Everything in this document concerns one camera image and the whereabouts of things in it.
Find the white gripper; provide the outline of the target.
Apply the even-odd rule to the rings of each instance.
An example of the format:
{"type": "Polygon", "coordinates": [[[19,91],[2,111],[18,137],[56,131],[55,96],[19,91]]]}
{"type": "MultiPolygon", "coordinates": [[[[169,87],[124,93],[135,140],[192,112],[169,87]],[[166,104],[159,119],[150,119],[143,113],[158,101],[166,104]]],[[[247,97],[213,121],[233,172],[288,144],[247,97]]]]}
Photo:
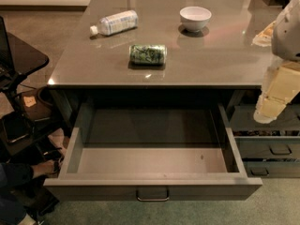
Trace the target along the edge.
{"type": "Polygon", "coordinates": [[[261,47],[271,45],[272,53],[284,60],[269,67],[263,77],[253,118],[261,124],[275,121],[300,92],[300,7],[290,3],[269,23],[252,43],[261,47]]]}

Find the dark blue sleeve forearm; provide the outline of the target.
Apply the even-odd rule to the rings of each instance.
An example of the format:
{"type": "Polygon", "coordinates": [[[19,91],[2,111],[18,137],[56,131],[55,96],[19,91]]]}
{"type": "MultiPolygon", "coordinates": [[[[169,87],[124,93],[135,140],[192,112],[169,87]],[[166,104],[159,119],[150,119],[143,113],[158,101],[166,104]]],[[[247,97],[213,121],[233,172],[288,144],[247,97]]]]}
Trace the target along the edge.
{"type": "Polygon", "coordinates": [[[28,164],[1,163],[0,190],[21,186],[33,179],[33,169],[28,164]]]}

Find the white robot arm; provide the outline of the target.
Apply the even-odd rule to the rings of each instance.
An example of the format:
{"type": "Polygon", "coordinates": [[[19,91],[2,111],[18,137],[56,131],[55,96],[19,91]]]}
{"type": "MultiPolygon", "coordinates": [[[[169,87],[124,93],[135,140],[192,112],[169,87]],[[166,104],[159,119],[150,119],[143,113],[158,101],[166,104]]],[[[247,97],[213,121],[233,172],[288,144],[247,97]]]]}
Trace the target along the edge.
{"type": "Polygon", "coordinates": [[[291,0],[253,43],[270,45],[276,57],[264,73],[253,114],[256,122],[269,124],[300,92],[300,0],[291,0]]]}

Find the person's hand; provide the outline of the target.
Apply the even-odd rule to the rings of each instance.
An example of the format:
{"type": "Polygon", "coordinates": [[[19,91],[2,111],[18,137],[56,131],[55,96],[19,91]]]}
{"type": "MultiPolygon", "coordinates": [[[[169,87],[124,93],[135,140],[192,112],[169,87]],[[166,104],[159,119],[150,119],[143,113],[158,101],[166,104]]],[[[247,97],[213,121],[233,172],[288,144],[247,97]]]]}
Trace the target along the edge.
{"type": "Polygon", "coordinates": [[[52,175],[59,171],[60,162],[55,160],[48,160],[41,162],[38,165],[32,166],[33,177],[38,178],[44,175],[52,175]]]}

